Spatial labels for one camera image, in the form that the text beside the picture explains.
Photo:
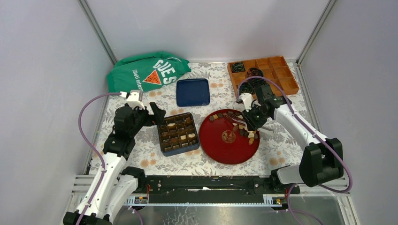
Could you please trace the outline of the blue box lid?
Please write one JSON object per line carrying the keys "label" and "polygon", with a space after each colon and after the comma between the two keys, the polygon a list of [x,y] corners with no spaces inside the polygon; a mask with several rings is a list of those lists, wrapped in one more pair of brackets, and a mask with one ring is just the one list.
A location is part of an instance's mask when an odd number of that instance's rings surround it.
{"label": "blue box lid", "polygon": [[179,107],[209,105],[210,90],[208,80],[196,78],[177,81],[176,104]]}

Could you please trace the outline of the blue chocolate box with tray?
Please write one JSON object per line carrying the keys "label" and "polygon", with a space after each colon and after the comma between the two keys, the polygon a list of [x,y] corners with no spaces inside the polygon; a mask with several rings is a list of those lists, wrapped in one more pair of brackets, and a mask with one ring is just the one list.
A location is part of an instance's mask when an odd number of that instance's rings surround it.
{"label": "blue chocolate box with tray", "polygon": [[157,126],[161,153],[174,156],[200,147],[199,135],[190,112],[168,116]]}

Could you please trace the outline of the silver metal tongs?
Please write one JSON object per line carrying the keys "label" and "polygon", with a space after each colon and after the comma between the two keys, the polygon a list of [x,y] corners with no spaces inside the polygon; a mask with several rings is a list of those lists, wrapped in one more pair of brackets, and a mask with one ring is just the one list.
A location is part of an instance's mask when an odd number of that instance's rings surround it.
{"label": "silver metal tongs", "polygon": [[236,116],[235,114],[233,114],[233,113],[228,113],[228,112],[227,112],[227,113],[223,113],[223,117],[224,117],[224,119],[228,120],[229,122],[231,122],[231,123],[233,123],[233,124],[236,123],[236,124],[239,124],[239,125],[241,125],[241,126],[247,127],[249,131],[254,131],[254,130],[259,130],[259,129],[261,129],[261,130],[266,130],[266,131],[274,132],[274,129],[272,129],[272,128],[270,128],[270,127],[266,127],[266,126],[262,126],[262,127],[256,128],[256,129],[254,129],[254,128],[249,129],[248,123],[247,123],[244,119],[242,119],[242,118],[240,118],[240,117],[237,117],[237,116]]}

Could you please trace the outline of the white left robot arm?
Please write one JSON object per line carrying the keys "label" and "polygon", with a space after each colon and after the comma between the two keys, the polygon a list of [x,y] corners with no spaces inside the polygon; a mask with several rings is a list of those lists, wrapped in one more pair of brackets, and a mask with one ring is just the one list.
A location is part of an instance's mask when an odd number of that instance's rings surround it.
{"label": "white left robot arm", "polygon": [[65,225],[111,225],[128,197],[145,188],[145,172],[125,164],[135,146],[135,135],[142,127],[160,125],[165,110],[150,103],[144,107],[125,104],[115,111],[113,130],[104,143],[101,168],[84,199],[74,212],[66,212]]}

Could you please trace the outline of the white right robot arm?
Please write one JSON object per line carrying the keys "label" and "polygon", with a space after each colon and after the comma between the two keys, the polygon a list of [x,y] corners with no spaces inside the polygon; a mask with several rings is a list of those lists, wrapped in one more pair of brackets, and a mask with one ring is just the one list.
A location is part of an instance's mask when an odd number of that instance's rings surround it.
{"label": "white right robot arm", "polygon": [[257,99],[242,92],[239,101],[244,104],[243,118],[250,131],[261,128],[269,118],[281,124],[303,151],[299,165],[272,171],[269,187],[275,193],[283,192],[288,184],[304,183],[308,187],[322,185],[341,178],[344,174],[342,144],[337,138],[329,139],[316,132],[286,97],[271,93],[268,84],[256,89]]}

